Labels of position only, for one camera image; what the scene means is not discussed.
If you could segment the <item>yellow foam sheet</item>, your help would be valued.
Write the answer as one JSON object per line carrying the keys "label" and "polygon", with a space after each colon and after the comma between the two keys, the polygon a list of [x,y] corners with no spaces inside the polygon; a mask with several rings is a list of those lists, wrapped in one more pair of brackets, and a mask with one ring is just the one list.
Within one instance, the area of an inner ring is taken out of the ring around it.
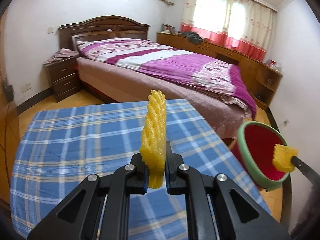
{"label": "yellow foam sheet", "polygon": [[152,90],[148,100],[140,154],[149,171],[148,187],[158,189],[163,184],[167,157],[167,106],[165,95],[160,90]]}

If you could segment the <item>red bin green rim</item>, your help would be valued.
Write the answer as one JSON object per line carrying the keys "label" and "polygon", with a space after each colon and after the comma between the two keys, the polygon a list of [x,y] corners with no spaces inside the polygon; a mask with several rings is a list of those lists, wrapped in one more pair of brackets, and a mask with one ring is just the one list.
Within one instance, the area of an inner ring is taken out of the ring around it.
{"label": "red bin green rim", "polygon": [[281,188],[289,175],[278,171],[272,163],[277,144],[287,145],[276,129],[262,122],[248,121],[238,129],[231,149],[252,180],[266,191]]}

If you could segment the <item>blue plaid tablecloth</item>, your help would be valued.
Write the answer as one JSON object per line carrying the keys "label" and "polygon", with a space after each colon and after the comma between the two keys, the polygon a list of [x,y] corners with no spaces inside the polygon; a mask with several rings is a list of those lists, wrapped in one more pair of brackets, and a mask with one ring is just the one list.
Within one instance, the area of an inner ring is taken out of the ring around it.
{"label": "blue plaid tablecloth", "polygon": [[[126,102],[37,113],[18,146],[11,176],[14,229],[23,237],[88,175],[105,176],[140,148],[147,103]],[[224,173],[262,208],[267,204],[236,157],[186,100],[167,101],[172,151],[200,173]]]}

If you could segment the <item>long wooden cabinet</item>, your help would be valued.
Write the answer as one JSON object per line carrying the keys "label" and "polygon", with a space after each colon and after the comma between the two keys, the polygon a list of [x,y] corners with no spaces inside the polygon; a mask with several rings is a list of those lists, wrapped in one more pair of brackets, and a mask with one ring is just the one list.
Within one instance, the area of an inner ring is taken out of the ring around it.
{"label": "long wooden cabinet", "polygon": [[187,37],[181,35],[158,33],[157,43],[211,56],[239,66],[241,78],[247,90],[256,105],[263,110],[269,107],[283,77],[282,74],[265,63],[206,41],[201,44],[193,44]]}

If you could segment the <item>items on cabinet end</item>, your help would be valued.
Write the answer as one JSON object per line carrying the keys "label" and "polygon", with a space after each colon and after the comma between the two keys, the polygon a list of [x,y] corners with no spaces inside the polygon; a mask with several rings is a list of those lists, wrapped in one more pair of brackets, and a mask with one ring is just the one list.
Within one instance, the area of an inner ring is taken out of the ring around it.
{"label": "items on cabinet end", "polygon": [[281,73],[282,72],[282,65],[281,63],[276,63],[276,61],[273,61],[271,59],[266,61],[266,64],[273,70]]}

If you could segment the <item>dark wooden nightstand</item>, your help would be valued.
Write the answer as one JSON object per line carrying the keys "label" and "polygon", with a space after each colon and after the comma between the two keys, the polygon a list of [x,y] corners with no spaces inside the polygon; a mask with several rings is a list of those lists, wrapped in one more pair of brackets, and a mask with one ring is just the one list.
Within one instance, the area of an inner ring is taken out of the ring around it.
{"label": "dark wooden nightstand", "polygon": [[77,56],[74,56],[43,64],[53,90],[53,96],[57,102],[80,91],[77,58]]}

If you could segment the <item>wooden bed with headboard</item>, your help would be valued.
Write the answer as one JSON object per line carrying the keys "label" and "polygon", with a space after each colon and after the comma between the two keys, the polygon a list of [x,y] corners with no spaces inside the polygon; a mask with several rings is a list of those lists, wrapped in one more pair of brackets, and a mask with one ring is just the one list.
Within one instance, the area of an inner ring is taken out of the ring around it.
{"label": "wooden bed with headboard", "polygon": [[82,82],[116,100],[145,100],[151,90],[188,100],[223,139],[234,138],[257,107],[240,68],[212,56],[148,40],[149,26],[100,16],[59,27],[61,48],[79,52]]}

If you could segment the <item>white pink curtains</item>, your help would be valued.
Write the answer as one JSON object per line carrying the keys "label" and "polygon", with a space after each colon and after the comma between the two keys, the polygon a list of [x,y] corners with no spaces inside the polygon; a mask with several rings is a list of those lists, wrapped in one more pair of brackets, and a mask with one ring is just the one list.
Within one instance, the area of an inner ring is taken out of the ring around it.
{"label": "white pink curtains", "polygon": [[186,0],[181,31],[263,61],[276,12],[253,0]]}

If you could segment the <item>clothes on nightstand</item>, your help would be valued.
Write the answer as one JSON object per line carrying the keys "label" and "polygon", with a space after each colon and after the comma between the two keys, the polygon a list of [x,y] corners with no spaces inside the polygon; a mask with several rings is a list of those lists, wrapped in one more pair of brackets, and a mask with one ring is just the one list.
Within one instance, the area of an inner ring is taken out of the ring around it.
{"label": "clothes on nightstand", "polygon": [[50,58],[48,58],[42,65],[48,66],[55,62],[60,62],[62,60],[71,58],[71,57],[77,57],[79,56],[78,51],[61,48],[59,51],[57,51],[54,55],[52,55]]}

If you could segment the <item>dark clothes pile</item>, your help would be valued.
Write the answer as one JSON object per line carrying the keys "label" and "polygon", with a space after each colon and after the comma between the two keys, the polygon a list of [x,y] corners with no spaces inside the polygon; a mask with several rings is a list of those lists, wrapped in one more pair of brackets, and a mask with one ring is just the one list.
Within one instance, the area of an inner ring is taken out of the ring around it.
{"label": "dark clothes pile", "polygon": [[201,44],[203,42],[203,38],[200,37],[199,34],[194,31],[182,32],[180,33],[180,36],[186,37],[192,44]]}

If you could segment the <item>purple floral quilt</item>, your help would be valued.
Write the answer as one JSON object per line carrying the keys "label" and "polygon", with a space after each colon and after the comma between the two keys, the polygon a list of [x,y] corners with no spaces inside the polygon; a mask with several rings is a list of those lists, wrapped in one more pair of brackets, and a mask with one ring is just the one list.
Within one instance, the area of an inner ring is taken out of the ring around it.
{"label": "purple floral quilt", "polygon": [[126,68],[192,88],[238,105],[255,117],[257,108],[240,75],[240,68],[213,57],[149,40],[116,37],[77,41],[85,58]]}

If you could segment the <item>books on cabinet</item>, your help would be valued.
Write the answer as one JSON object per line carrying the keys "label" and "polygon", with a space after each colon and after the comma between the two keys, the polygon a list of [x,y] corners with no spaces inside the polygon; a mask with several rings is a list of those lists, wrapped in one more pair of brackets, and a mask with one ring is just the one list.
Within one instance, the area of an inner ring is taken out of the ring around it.
{"label": "books on cabinet", "polygon": [[162,24],[161,32],[166,34],[173,34],[173,35],[176,34],[175,27],[169,24]]}

